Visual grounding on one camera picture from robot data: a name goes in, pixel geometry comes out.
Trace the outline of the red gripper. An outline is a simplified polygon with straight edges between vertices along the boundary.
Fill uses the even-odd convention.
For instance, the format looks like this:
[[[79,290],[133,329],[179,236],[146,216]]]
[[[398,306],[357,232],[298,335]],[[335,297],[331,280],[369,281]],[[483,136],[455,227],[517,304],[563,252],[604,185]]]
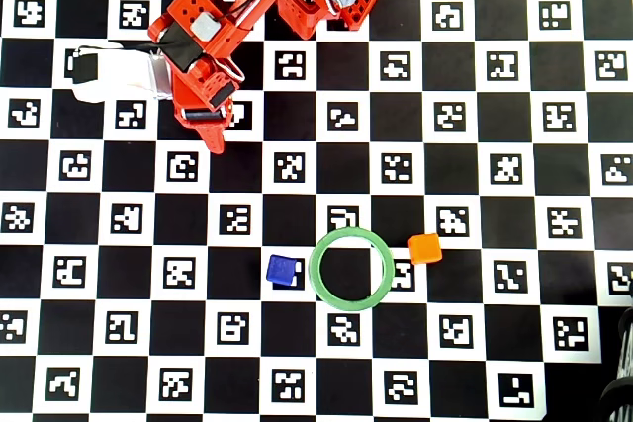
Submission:
[[[176,119],[193,129],[213,154],[225,151],[224,131],[232,119],[232,94],[243,72],[228,58],[203,55],[182,71],[170,61]]]

